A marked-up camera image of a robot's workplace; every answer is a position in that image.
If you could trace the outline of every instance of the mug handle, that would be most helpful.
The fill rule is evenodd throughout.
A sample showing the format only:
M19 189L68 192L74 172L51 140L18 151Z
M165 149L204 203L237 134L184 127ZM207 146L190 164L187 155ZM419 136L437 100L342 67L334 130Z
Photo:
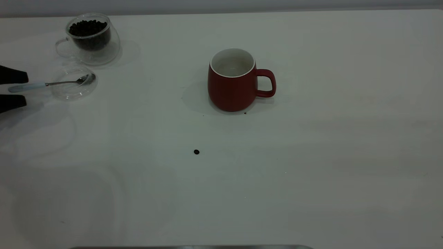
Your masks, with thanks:
M57 52L58 55L60 55L60 56L62 56L62 57L64 57L64 58L74 58L74 54L72 53L72 51L70 51L70 52L68 52L68 53L64 53L64 52L61 52L61 51L58 49L58 46L59 46L61 43L63 43L63 42L67 42L67 41L69 41L69 38L67 38L67 37L58 40L58 41L55 43L55 51Z
M272 90L270 91L261 91L258 90L257 96L258 97L264 97L264 98L269 98L274 96L274 94L276 94L276 78L274 76L274 74L267 69L257 69L257 76L265 76L268 77L271 80L271 84L272 84Z

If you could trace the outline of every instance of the mug rim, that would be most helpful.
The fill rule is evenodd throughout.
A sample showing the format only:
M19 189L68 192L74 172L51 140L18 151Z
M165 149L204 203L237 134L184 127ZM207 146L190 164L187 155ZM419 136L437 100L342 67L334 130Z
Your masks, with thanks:
M214 59L214 57L215 57L216 55L218 55L220 52L223 52L223 51L225 51L225 50L231 50L231 49L238 49L238 50L241 50L241 51L243 51L243 52L246 52L247 54L249 54L249 55L252 57L252 60L253 60L252 67L251 67L246 73L244 73L244 74L242 74L242 75L238 75L238 76L226 76L226 75L219 74L219 73L218 73L218 72L212 67L212 60ZM255 67L255 58L254 58L254 56L252 56L251 53L249 53L248 51L246 51L246 50L244 50L244 49L241 49L241 48L238 48L238 47L229 47L229 48L222 49L222 50L218 51L217 53L215 53L215 54L212 56L211 60L209 61L209 66L211 67L211 70L212 70L214 73L216 73L216 74L218 74L218 75L220 75L220 76L222 76L222 77L225 77L225 78L239 78L239 77L242 77L242 76L245 76L245 75L249 74L249 73L254 69L254 67Z
M106 27L105 27L104 29L102 29L100 32L95 33L95 34L93 34L93 35L77 36L77 35L73 35L73 34L69 33L69 28L71 27L72 23L73 23L75 20L77 20L77 19L79 19L79 18L82 18L82 17L89 17L89 16L99 16L99 17L101 17L101 18L106 19L106 23L107 23ZM91 37L94 37L94 36L97 36L97 35L102 34L103 32L105 32L106 30L109 29L109 26L111 26L111 20L109 20L109 17L108 17L107 15L105 15L105 14L101 14L101 13L97 13L97 12L93 12L93 13L86 13L86 14L82 14L82 15L79 15L79 16L74 17L74 18L73 18L71 21L69 21L68 24L66 25L65 32L66 32L70 37L72 37L72 38L76 38L76 39L87 39L87 38L91 38Z

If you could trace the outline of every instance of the red mug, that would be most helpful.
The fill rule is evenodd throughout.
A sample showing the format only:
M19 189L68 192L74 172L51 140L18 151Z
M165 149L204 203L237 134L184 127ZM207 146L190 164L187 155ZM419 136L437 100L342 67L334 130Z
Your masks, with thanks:
M257 76L271 80L271 91L257 89ZM211 101L228 112L240 111L255 97L272 97L276 79L267 69L257 69L254 57L243 49L228 48L216 53L209 63L208 92Z

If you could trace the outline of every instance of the light blue spoon handle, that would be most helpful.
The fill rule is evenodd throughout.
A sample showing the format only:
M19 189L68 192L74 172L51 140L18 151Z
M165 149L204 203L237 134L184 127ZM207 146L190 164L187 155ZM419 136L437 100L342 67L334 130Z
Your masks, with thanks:
M22 86L11 86L8 88L8 91L10 93L19 93L19 92L43 88L43 87L46 87L46 83L35 83L35 84L26 84L26 85L22 85Z

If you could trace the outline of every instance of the glass cup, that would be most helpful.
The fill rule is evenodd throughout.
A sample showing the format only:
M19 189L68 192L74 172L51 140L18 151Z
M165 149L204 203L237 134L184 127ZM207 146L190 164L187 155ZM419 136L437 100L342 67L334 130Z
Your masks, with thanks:
M71 26L81 21L107 23L106 27L93 35L76 36L69 32ZM65 58L75 58L87 65L102 65L112 61L120 50L120 38L109 17L100 13L88 13L72 19L65 28L68 35L55 43L57 54ZM68 42L62 49L60 44Z

